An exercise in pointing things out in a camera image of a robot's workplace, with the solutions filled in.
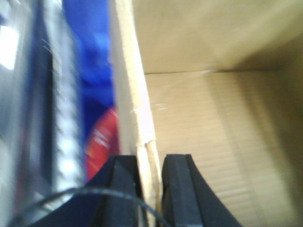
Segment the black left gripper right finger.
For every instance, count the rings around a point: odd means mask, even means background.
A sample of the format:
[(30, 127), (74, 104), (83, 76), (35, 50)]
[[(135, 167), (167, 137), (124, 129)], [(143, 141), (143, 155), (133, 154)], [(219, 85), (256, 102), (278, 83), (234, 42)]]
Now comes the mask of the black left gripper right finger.
[(202, 177), (191, 155), (166, 155), (162, 180), (162, 213), (172, 227), (241, 226)]

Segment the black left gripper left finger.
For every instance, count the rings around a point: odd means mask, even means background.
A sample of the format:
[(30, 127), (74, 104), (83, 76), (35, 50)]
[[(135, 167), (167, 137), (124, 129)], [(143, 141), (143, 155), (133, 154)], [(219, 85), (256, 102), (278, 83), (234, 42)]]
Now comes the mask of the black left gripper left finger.
[(35, 223), (37, 227), (137, 227), (139, 186), (137, 158), (112, 156), (85, 185), (83, 194)]

